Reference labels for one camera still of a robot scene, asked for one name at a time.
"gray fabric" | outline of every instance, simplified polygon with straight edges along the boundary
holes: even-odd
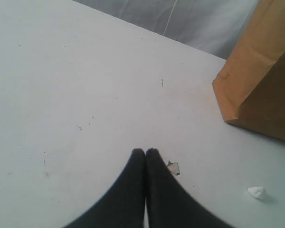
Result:
[[[225,59],[244,31],[258,2],[258,0],[76,1]]]

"scuff mark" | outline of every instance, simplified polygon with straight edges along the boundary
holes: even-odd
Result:
[[[175,176],[180,175],[180,168],[177,162],[171,163],[170,161],[168,161],[167,168]]]

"brown paper bag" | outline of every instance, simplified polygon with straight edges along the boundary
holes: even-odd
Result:
[[[213,88],[227,123],[285,140],[285,0],[260,0]]]

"white table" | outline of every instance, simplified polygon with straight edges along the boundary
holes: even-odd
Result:
[[[150,147],[229,224],[285,228],[285,143],[222,121],[223,64],[71,0],[0,0],[0,228],[67,224]]]

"paper bag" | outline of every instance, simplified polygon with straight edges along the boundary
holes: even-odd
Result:
[[[213,88],[227,123],[285,140],[285,0],[260,0]]]

